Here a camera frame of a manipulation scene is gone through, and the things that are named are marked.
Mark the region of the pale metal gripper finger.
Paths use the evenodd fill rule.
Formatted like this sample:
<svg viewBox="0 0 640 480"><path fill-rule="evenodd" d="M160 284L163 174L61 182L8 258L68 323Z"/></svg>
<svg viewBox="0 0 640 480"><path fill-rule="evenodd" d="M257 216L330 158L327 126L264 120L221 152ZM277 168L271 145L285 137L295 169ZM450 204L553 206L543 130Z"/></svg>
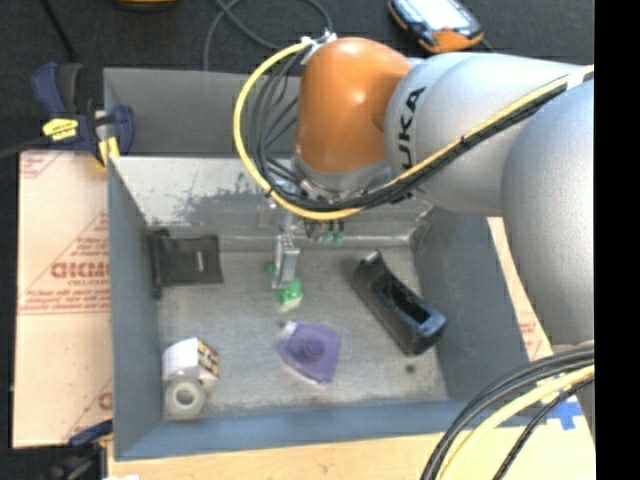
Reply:
<svg viewBox="0 0 640 480"><path fill-rule="evenodd" d="M273 273L272 287L274 289L285 288L284 285L284 251L293 248L293 240L287 235L278 235L273 244Z"/></svg>
<svg viewBox="0 0 640 480"><path fill-rule="evenodd" d="M297 263L300 256L300 249L297 247L287 248L284 251L284 285L287 286L296 280Z"/></svg>

